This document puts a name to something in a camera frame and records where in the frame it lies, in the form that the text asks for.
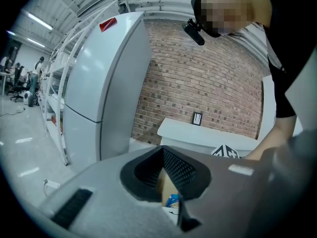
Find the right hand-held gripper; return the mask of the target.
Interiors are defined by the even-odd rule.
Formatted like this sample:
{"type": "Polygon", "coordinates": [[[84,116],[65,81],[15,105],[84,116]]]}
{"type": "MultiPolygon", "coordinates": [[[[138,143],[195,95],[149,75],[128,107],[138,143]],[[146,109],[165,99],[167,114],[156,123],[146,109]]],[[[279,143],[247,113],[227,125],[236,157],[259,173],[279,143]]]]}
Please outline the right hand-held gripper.
{"type": "Polygon", "coordinates": [[[219,147],[215,148],[212,153],[213,156],[220,156],[226,158],[238,158],[240,159],[239,153],[226,144],[222,144],[219,147]]]}

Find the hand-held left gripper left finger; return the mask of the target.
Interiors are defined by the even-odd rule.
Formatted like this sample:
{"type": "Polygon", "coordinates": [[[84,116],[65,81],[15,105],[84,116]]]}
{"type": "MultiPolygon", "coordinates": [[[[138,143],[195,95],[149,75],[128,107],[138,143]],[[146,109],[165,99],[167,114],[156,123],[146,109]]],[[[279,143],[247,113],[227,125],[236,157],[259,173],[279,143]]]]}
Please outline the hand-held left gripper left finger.
{"type": "Polygon", "coordinates": [[[179,238],[184,233],[160,203],[138,200],[122,185],[125,164],[155,147],[129,152],[94,163],[79,172],[40,205],[49,219],[80,189],[92,194],[68,227],[83,238],[179,238]]]}

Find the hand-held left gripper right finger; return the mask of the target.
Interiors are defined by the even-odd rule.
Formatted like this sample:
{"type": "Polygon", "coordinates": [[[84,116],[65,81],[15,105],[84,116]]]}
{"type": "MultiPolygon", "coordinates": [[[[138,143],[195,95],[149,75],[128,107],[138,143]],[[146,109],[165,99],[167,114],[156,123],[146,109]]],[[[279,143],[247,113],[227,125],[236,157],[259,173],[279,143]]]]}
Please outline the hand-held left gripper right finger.
{"type": "Polygon", "coordinates": [[[259,161],[163,147],[164,167],[177,170],[178,223],[169,238],[257,238],[271,226],[273,149],[259,161]]]}

